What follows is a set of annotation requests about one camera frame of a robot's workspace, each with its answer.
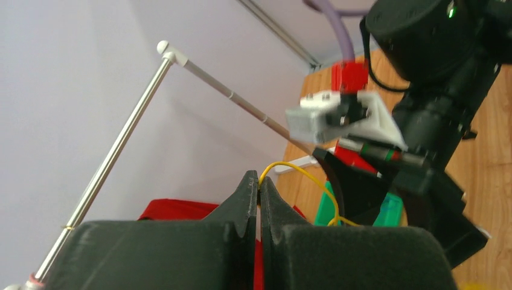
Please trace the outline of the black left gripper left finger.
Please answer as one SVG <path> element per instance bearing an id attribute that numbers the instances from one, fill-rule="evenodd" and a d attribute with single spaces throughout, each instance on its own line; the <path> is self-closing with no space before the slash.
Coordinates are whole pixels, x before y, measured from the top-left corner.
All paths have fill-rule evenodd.
<path id="1" fill-rule="evenodd" d="M 208 216 L 93 221 L 71 235 L 47 289 L 252 289 L 258 175 L 247 171 Z"/>

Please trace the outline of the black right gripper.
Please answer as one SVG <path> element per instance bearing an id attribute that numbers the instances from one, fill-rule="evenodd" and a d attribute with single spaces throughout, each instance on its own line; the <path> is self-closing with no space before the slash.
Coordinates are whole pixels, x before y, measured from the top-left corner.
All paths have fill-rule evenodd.
<path id="1" fill-rule="evenodd" d="M 430 232 L 453 268 L 486 246 L 489 236 L 464 215 L 464 192 L 443 169 L 425 159 L 412 161 L 407 153 L 390 147 L 361 144 L 356 152 L 378 171 L 376 175 L 344 164 L 326 149 L 314 149 L 312 155 L 335 193 L 346 179 L 385 181 L 389 191 L 402 199 L 408 225 Z"/>

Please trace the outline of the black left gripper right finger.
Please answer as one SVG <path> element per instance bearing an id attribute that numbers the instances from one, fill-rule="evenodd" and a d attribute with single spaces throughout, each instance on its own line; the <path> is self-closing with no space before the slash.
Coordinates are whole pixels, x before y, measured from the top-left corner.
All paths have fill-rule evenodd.
<path id="1" fill-rule="evenodd" d="M 321 227 L 260 187 L 265 289 L 456 289 L 434 237 L 415 227 Z"/>

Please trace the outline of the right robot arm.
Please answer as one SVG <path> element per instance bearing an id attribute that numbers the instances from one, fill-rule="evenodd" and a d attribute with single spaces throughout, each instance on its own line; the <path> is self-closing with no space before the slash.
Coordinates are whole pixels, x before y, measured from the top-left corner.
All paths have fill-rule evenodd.
<path id="1" fill-rule="evenodd" d="M 511 63 L 510 1 L 377 1 L 360 22 L 397 74 L 409 82 L 392 118 L 406 148 L 362 138 L 357 154 L 381 178 L 324 149 L 314 156 L 330 180 L 341 214 L 365 224 L 388 192 L 404 203 L 408 224 L 429 231 L 456 267 L 487 237 L 464 215 L 462 190 L 445 168 L 502 65 Z"/>

